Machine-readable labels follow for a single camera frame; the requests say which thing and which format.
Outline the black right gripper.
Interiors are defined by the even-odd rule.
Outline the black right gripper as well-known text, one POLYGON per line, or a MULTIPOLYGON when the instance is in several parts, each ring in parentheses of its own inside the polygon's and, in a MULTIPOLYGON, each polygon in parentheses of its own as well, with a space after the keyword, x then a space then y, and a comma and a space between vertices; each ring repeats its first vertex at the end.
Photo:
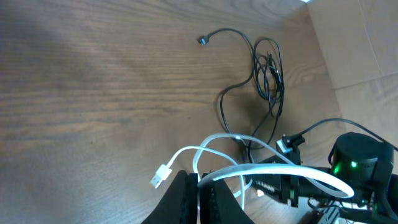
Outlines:
MULTIPOLYGON (((297 146, 289 146, 292 152, 284 154, 286 158, 296 165, 301 164, 300 151, 297 146)), ((286 164, 279 156, 270 156, 258 164, 286 164)), ((244 176, 246 183, 251 182, 251 187, 260 190, 264 195, 270 197, 276 202, 290 202, 291 207, 298 207, 299 204, 299 178, 292 175, 278 174, 254 174, 244 176)))

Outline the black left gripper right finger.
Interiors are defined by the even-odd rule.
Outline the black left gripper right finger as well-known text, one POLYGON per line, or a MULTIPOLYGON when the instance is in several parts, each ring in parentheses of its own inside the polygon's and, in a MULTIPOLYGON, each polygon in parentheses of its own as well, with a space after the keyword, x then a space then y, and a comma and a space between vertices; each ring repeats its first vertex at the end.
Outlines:
POLYGON ((223 179, 199 187, 198 196, 201 224, 254 224, 223 179))

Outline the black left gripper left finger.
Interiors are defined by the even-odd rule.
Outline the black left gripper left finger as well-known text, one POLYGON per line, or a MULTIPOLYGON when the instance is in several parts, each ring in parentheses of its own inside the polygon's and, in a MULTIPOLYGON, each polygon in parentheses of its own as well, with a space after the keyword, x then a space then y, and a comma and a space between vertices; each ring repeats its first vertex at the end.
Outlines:
POLYGON ((180 170, 155 209, 142 224, 196 224, 198 175, 180 170))

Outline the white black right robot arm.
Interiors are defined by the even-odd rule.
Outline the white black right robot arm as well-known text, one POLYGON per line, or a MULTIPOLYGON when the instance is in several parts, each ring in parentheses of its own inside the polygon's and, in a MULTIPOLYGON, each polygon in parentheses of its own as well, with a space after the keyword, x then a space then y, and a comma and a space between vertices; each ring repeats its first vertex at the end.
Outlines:
POLYGON ((332 196, 306 178, 281 174, 246 176, 248 183, 277 202, 297 207, 300 197, 319 202, 314 223, 344 218, 362 223, 397 223, 397 175, 393 174, 393 147, 360 133, 342 134, 329 155, 331 167, 323 172, 347 183, 350 198, 332 196))

